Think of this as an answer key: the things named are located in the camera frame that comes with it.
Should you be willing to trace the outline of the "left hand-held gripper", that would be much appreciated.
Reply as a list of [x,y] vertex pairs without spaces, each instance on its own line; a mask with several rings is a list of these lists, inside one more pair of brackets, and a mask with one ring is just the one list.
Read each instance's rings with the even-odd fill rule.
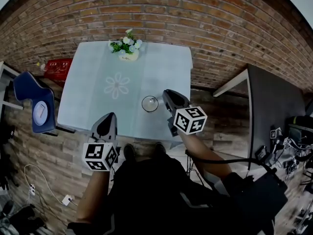
[[117,117],[111,112],[101,117],[91,128],[89,141],[83,145],[82,161],[92,171],[109,172],[118,162]]

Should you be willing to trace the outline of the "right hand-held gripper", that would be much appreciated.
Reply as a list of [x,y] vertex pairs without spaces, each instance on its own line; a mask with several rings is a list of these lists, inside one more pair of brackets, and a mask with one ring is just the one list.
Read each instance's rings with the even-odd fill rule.
[[178,131],[186,135],[203,131],[207,115],[200,106],[192,106],[187,97],[170,89],[163,91],[162,98],[172,115],[167,121],[173,137]]

